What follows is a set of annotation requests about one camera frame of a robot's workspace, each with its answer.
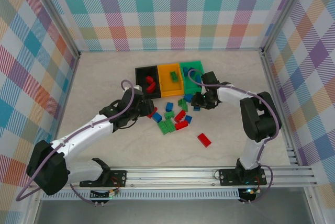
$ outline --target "table surface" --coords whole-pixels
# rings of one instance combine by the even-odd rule
[[[269,91],[256,51],[130,51],[84,52],[59,130],[59,138],[90,121],[99,110],[122,98],[120,82],[135,83],[135,68],[156,64],[201,60],[204,71],[214,71],[246,91]],[[154,99],[163,115],[167,102],[180,111],[181,96]],[[235,166],[247,139],[240,108],[221,103],[212,110],[193,111],[191,124],[163,135],[153,119],[139,118],[127,130],[118,130],[80,153],[74,161],[100,158],[110,166]],[[197,139],[204,133],[212,142],[205,148]],[[267,144],[262,160],[268,165],[289,165],[282,135]]]

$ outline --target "red lego brick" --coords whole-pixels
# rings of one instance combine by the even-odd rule
[[[149,87],[147,88],[147,93],[151,94],[154,92],[154,90],[156,89],[156,83],[152,82]]]
[[[211,144],[211,141],[203,133],[198,136],[198,139],[205,147],[208,147]]]
[[[180,113],[174,118],[174,121],[179,123],[184,117],[186,116],[186,112],[184,110],[181,110]]]
[[[153,78],[151,76],[146,77],[147,83],[152,84],[153,83]]]
[[[147,115],[148,118],[152,118],[152,116],[156,113],[157,111],[157,107],[155,107],[155,109],[153,110],[153,112],[150,115]]]
[[[184,120],[184,121],[181,121],[180,123],[175,124],[174,126],[175,126],[176,130],[180,130],[180,129],[188,126],[188,122],[186,120]]]

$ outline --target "purple cable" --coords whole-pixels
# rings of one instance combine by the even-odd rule
[[[230,86],[230,85],[224,85],[224,84],[202,84],[202,83],[198,83],[198,82],[194,81],[194,80],[191,78],[190,73],[191,73],[192,71],[198,72],[198,73],[200,73],[201,75],[203,75],[203,73],[202,73],[200,70],[196,70],[196,69],[191,69],[191,70],[189,70],[189,72],[188,72],[188,78],[189,78],[193,83],[195,83],[195,84],[197,84],[197,85],[204,86],[204,87],[224,87],[224,88],[229,88],[229,89],[233,89],[233,90],[235,90],[235,91],[237,91],[237,92],[240,92],[240,93],[243,93],[243,94],[247,94],[247,95],[253,96],[253,97],[259,99],[259,100],[260,100],[260,101],[261,101],[261,102],[268,108],[268,110],[270,111],[270,113],[271,113],[271,115],[272,115],[272,117],[273,117],[273,119],[274,119],[274,121],[275,121],[275,124],[276,124],[276,133],[274,134],[274,136],[272,136],[272,137],[270,137],[270,138],[268,138],[268,139],[266,139],[266,140],[264,141],[264,143],[263,143],[263,145],[262,145],[262,147],[261,147],[261,150],[259,151],[259,153],[258,153],[258,155],[257,155],[257,162],[259,163],[260,166],[266,167],[266,168],[268,168],[268,169],[270,170],[270,173],[271,173],[271,179],[270,179],[270,183],[269,183],[268,187],[266,188],[265,192],[263,192],[262,195],[261,195],[260,197],[258,197],[257,199],[255,199],[255,200],[253,201],[253,203],[259,201],[260,199],[262,199],[262,198],[264,197],[264,195],[265,195],[266,193],[268,193],[268,191],[270,190],[270,187],[271,187],[271,185],[272,185],[272,182],[273,182],[273,171],[272,171],[272,169],[271,169],[268,165],[262,165],[262,164],[260,164],[260,158],[261,158],[262,152],[263,152],[263,150],[264,150],[264,145],[265,145],[266,143],[268,143],[270,140],[275,139],[275,138],[278,136],[278,134],[279,134],[279,121],[278,121],[278,118],[277,118],[276,114],[274,113],[274,110],[273,110],[273,109],[271,108],[271,106],[270,106],[264,99],[262,99],[260,96],[258,96],[257,94],[253,94],[253,93],[251,93],[251,92],[247,92],[247,91],[245,91],[245,90],[243,90],[243,89],[236,88],[236,87],[234,87],[234,86]]]
[[[109,118],[106,118],[106,119],[102,119],[102,120],[99,120],[97,122],[94,122],[93,123],[93,126],[97,125],[97,124],[100,124],[102,122],[106,122],[106,121],[109,121],[111,119],[114,119],[120,115],[122,115],[123,113],[125,113],[129,107],[131,106],[131,103],[134,99],[134,95],[135,95],[135,91],[134,91],[134,86],[133,84],[129,81],[129,80],[123,80],[121,82],[121,87],[123,90],[125,90],[124,88],[124,82],[128,83],[130,85],[130,88],[131,88],[131,98],[130,98],[130,101],[128,103],[128,105],[126,106],[126,108],[124,108],[122,111],[120,111],[118,114],[114,115],[114,116],[111,116]],[[81,129],[79,129],[78,131],[72,133],[67,139],[64,140],[64,143],[67,143],[70,139],[72,139],[74,136],[78,135],[79,133],[87,130],[88,128],[90,128],[91,125],[88,125],[88,126],[85,126]],[[20,191],[20,193],[16,196],[16,201],[21,201],[25,198],[27,198],[28,196],[34,194],[35,192],[37,192],[39,189],[41,189],[40,187],[36,188],[35,190],[31,191],[30,193],[22,196],[22,194],[28,189],[28,187],[30,186],[30,184],[34,181],[34,179],[36,178],[37,174],[41,171],[42,167],[46,164],[46,162],[50,159],[50,157],[55,153],[57,152],[60,148],[62,147],[62,144],[59,144],[55,149],[53,149],[46,157],[45,159],[41,162],[41,164],[38,166],[38,168],[36,169],[36,171],[34,172],[34,174],[32,175],[32,177],[30,178],[30,180],[28,181],[28,183],[22,188],[22,190]]]

